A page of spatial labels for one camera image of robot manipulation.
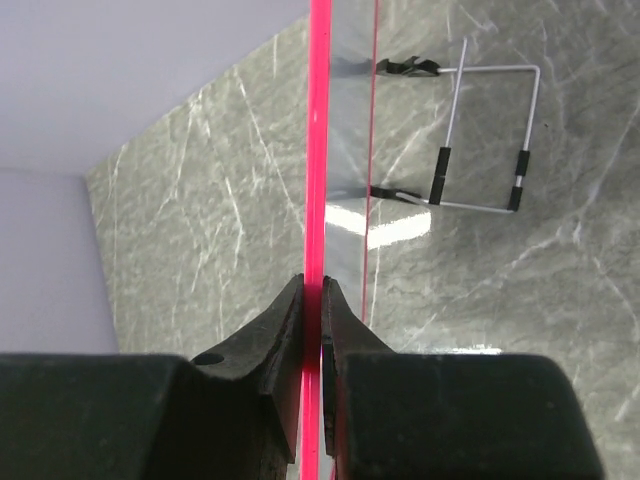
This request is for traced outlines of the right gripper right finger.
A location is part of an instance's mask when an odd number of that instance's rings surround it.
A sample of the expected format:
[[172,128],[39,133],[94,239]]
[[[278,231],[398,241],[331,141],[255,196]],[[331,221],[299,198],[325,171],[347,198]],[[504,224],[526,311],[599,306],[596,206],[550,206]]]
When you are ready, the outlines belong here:
[[596,479],[573,387],[531,354],[405,354],[322,292],[325,448],[339,479]]

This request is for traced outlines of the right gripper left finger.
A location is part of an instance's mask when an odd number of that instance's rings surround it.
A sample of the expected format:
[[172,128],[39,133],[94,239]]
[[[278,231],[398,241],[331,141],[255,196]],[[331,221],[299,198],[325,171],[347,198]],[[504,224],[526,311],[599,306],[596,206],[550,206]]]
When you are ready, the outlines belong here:
[[5,354],[5,479],[282,479],[296,457],[303,279],[192,359]]

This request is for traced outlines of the pink framed whiteboard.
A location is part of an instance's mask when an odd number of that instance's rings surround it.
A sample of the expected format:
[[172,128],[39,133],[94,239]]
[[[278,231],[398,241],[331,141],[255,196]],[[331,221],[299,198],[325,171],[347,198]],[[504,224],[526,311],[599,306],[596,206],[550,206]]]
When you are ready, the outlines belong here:
[[304,364],[298,476],[323,479],[320,307],[326,276],[366,317],[378,9],[376,1],[314,1],[309,23],[304,222]]

